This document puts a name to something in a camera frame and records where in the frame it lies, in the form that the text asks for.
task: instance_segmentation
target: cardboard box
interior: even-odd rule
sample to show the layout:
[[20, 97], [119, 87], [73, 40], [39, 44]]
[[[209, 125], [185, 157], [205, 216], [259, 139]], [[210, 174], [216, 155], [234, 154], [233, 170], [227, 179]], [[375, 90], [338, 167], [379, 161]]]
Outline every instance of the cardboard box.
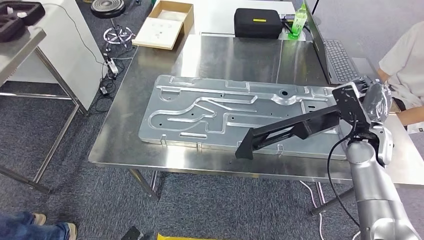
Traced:
[[160, 1], [144, 21], [132, 44], [172, 50], [178, 35], [188, 35], [193, 25], [193, 4]]

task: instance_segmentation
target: metal panel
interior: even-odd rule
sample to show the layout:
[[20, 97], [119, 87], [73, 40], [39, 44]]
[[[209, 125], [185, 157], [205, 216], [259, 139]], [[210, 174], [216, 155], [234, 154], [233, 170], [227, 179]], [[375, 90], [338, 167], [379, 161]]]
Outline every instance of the metal panel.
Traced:
[[[138, 136], [145, 142], [236, 151], [249, 128], [258, 128], [336, 104], [332, 88], [160, 75]], [[291, 137], [256, 153], [328, 157], [349, 133], [342, 122], [317, 136]], [[344, 159], [341, 146], [334, 159]]]

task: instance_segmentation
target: stool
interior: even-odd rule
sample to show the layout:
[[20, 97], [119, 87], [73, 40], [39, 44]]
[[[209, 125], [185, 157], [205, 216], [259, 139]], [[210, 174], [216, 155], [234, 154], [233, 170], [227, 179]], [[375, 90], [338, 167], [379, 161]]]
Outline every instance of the stool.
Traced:
[[112, 27], [103, 34], [106, 41], [106, 52], [110, 52], [110, 45], [121, 45], [127, 47], [131, 40], [133, 32], [128, 27], [122, 27], [115, 24], [114, 18], [121, 16], [125, 12], [123, 0], [94, 0], [91, 4], [91, 13], [99, 19], [110, 19]]

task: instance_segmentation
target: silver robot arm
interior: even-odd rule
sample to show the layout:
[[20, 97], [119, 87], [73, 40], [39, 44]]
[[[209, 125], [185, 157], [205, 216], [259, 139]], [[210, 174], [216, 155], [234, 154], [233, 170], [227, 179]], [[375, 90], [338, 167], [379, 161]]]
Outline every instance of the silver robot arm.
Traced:
[[355, 141], [347, 147], [362, 240], [421, 240], [395, 185], [377, 161], [373, 146]]
[[361, 239], [421, 240], [386, 171], [394, 147], [392, 134], [383, 126], [390, 112], [390, 90], [377, 79], [364, 77], [336, 87], [332, 93], [342, 118], [358, 126], [347, 145], [346, 157]]

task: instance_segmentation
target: stainless steel table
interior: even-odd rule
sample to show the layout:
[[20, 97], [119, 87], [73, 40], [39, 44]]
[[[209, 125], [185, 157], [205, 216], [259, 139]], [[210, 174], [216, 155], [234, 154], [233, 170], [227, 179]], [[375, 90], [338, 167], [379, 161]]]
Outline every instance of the stainless steel table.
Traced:
[[[328, 181], [326, 159], [256, 154], [235, 159], [234, 152], [142, 142], [138, 130], [158, 75], [234, 81], [327, 86], [311, 42], [190, 35], [173, 50], [139, 47], [88, 157], [104, 167], [123, 167], [157, 199], [157, 171], [226, 174], [285, 180]], [[398, 185], [423, 186], [424, 162], [396, 115], [386, 126], [395, 149], [388, 167]], [[154, 170], [149, 184], [138, 169]], [[351, 181], [347, 161], [331, 163], [334, 182]]]
[[19, 65], [25, 61], [25, 59], [32, 53], [35, 52], [38, 58], [43, 62], [45, 67], [50, 71], [50, 73], [57, 80], [57, 83], [66, 93], [66, 95], [51, 95], [51, 94], [39, 94], [39, 93], [14, 93], [14, 92], [0, 92], [0, 96], [4, 97], [21, 97], [21, 98], [38, 98], [38, 99], [55, 99], [55, 100], [68, 100], [73, 101], [75, 107], [73, 108], [71, 114], [66, 120], [63, 128], [61, 129], [59, 135], [53, 143], [53, 146], [50, 148], [47, 156], [41, 164], [41, 167], [38, 169], [33, 180], [29, 180], [26, 177], [11, 171], [10, 169], [5, 168], [0, 165], [0, 174], [10, 177], [18, 182], [26, 184], [31, 188], [34, 188], [40, 192], [48, 193], [50, 190], [39, 184], [41, 177], [43, 176], [47, 165], [50, 163], [53, 155], [56, 152], [59, 144], [62, 141], [66, 131], [68, 130], [69, 125], [80, 110], [84, 115], [88, 112], [82, 107], [81, 102], [72, 92], [67, 83], [63, 80], [61, 75], [55, 69], [53, 64], [47, 59], [43, 51], [38, 47], [39, 43], [46, 37], [46, 33], [40, 27], [29, 27], [22, 37], [17, 40], [0, 43], [0, 86], [3, 85], [8, 78], [15, 72]]

